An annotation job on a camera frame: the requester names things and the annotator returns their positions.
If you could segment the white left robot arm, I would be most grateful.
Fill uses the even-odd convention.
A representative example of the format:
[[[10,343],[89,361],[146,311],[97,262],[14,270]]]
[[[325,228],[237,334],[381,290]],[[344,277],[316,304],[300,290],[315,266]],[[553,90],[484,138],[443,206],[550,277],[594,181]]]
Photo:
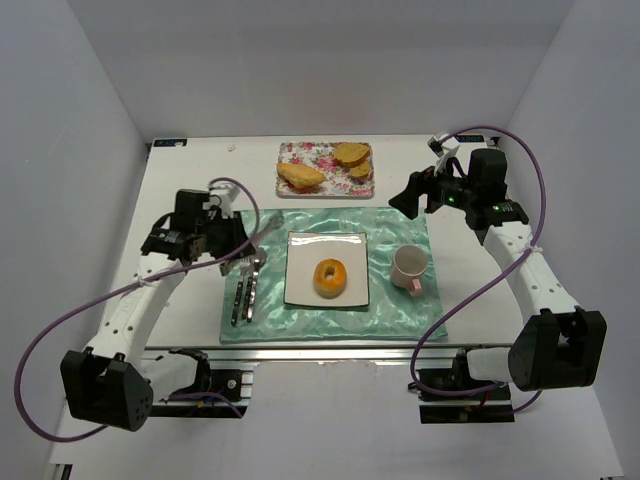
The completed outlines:
[[[153,361],[142,357],[169,298],[188,267],[203,255],[222,262],[253,253],[232,203],[242,187],[224,178],[204,191],[177,192],[173,212],[159,218],[141,247],[130,291],[80,352],[68,351],[61,376],[71,415],[137,431],[155,402],[204,392],[212,374],[205,353],[172,349]]]

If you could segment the orange ring bagel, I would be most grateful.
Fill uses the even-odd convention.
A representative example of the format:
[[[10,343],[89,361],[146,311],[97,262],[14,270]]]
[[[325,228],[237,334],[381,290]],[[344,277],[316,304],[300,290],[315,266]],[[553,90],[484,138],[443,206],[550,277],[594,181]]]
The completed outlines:
[[[320,261],[314,270],[313,286],[323,298],[339,296],[347,284],[347,271],[344,264],[333,258]]]

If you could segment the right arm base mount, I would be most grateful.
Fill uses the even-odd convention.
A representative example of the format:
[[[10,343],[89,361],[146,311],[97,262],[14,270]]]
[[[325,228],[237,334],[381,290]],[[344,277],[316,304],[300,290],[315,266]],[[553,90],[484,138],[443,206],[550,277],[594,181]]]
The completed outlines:
[[[468,371],[467,349],[460,349],[450,365],[442,368],[419,368],[420,381],[432,389],[443,391],[470,390],[490,385],[489,381],[473,380]],[[508,386],[467,396],[435,395],[420,388],[415,381],[407,385],[418,396],[422,424],[484,424],[515,421]]]

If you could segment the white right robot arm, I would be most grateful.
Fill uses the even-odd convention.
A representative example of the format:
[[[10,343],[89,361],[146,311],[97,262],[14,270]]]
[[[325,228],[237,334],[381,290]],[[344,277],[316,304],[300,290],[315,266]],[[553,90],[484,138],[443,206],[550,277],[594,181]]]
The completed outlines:
[[[509,347],[476,348],[455,361],[460,388],[512,383],[521,391],[586,387],[594,383],[607,325],[598,311],[583,309],[536,248],[522,207],[507,198],[507,159],[499,150],[475,149],[463,171],[453,153],[410,175],[389,204],[409,219],[419,199],[427,212],[459,209],[479,243],[501,269],[524,326]]]

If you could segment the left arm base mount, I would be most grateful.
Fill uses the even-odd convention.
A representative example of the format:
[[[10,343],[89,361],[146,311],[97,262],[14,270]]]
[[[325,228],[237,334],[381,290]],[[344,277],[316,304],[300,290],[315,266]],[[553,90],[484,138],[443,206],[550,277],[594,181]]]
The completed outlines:
[[[158,400],[151,408],[151,417],[240,419],[248,409],[251,372],[226,363],[211,364],[204,351],[179,348],[169,355],[181,355],[197,362],[194,383],[172,393],[168,399]]]

